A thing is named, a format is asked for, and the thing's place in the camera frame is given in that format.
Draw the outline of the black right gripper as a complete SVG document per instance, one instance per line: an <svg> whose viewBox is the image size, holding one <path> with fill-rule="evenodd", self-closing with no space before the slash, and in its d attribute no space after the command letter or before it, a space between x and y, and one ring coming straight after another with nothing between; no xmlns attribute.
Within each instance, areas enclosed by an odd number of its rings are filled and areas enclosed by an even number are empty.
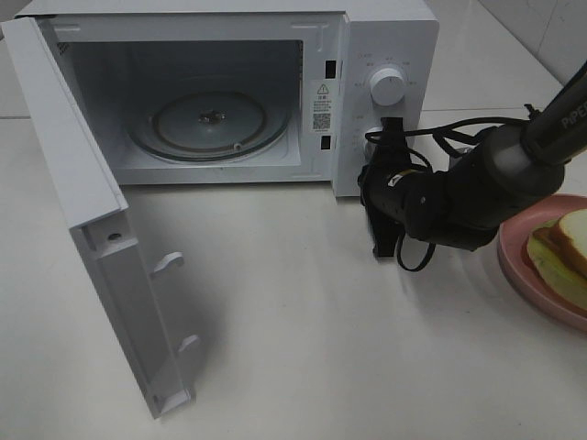
<svg viewBox="0 0 587 440"><path fill-rule="evenodd" d="M400 235L407 229L407 189L399 181L412 168L401 117L383 117L381 144L358 178L360 201L366 210L373 241L373 256L393 258Z"/></svg>

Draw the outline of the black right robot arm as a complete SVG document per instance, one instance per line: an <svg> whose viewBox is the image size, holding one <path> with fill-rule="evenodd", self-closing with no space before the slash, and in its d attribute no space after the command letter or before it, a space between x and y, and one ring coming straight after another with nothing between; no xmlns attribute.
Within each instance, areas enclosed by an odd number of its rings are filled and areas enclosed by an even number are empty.
<svg viewBox="0 0 587 440"><path fill-rule="evenodd" d="M501 223L555 193L565 166L586 150L586 69L580 67L542 111L526 119L486 116L406 130L385 117L358 178L378 259L401 262L404 239L474 251Z"/></svg>

